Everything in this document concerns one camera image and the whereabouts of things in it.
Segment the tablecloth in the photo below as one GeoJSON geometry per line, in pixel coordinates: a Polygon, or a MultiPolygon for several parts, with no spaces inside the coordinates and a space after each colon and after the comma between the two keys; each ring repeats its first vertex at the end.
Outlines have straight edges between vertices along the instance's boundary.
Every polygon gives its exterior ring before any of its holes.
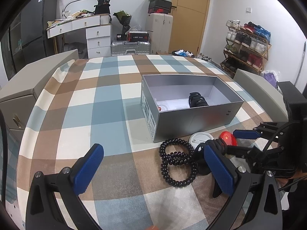
{"type": "MultiPolygon", "coordinates": [[[[208,131],[215,138],[235,129],[252,129],[268,115],[237,83],[214,65],[169,55],[130,55],[78,59],[59,67],[40,94],[21,142],[17,194],[25,221],[29,187],[36,171],[44,174],[71,167],[94,143],[105,157],[87,191],[79,197],[103,229],[205,229],[227,200],[210,199],[211,175],[197,176],[184,188],[163,180],[161,159],[140,105],[144,74],[218,76],[244,100],[229,125],[208,131]]],[[[239,141],[257,145],[265,141],[239,141]]],[[[179,150],[172,146],[168,150],[179,150]]],[[[187,178],[188,167],[171,168],[174,179],[187,178]]],[[[68,225],[75,228],[59,194],[57,201],[68,225]]],[[[234,224],[238,226],[244,211],[234,224]]]]}

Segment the wooden door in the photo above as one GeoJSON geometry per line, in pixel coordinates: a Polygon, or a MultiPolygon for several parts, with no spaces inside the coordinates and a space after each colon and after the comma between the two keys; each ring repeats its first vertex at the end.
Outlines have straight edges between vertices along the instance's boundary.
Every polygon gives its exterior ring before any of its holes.
{"type": "Polygon", "coordinates": [[[174,20],[169,53],[183,49],[197,54],[203,39],[208,5],[209,0],[172,0],[174,20]]]}

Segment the spiral bracelet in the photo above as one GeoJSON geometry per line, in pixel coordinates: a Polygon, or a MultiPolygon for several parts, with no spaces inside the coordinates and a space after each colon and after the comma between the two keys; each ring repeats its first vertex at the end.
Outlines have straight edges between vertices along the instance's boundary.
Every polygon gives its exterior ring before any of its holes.
{"type": "Polygon", "coordinates": [[[194,154],[194,148],[189,142],[178,138],[168,139],[160,145],[159,153],[162,159],[161,174],[163,175],[163,179],[165,179],[165,182],[172,185],[173,187],[181,188],[191,184],[195,180],[197,174],[197,164],[193,161],[192,157],[194,154]],[[170,154],[166,154],[165,152],[166,147],[172,144],[181,145],[187,148],[188,154],[180,151],[179,152],[175,151],[174,153],[171,152],[170,154]],[[170,177],[167,169],[168,165],[181,166],[186,164],[190,164],[191,166],[191,174],[187,179],[183,181],[176,181],[170,177]]]}

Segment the gray shoebox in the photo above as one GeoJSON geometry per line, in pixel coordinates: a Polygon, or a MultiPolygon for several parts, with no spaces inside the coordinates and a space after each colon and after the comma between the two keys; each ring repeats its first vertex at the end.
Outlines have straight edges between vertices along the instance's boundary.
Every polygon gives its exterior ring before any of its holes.
{"type": "Polygon", "coordinates": [[[215,76],[142,76],[141,105],[154,143],[229,124],[242,104],[242,98],[215,76]],[[199,92],[209,106],[190,108],[192,92],[199,92]]]}

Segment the suitcase handle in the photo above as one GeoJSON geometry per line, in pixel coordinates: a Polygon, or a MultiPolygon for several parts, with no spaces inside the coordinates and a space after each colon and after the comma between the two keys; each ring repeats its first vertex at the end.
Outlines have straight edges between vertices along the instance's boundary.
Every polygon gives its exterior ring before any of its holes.
{"type": "Polygon", "coordinates": [[[131,45],[138,45],[138,42],[125,42],[124,45],[125,46],[131,46],[131,45]]]}
{"type": "Polygon", "coordinates": [[[137,54],[135,50],[126,50],[125,55],[127,54],[137,54]]]}

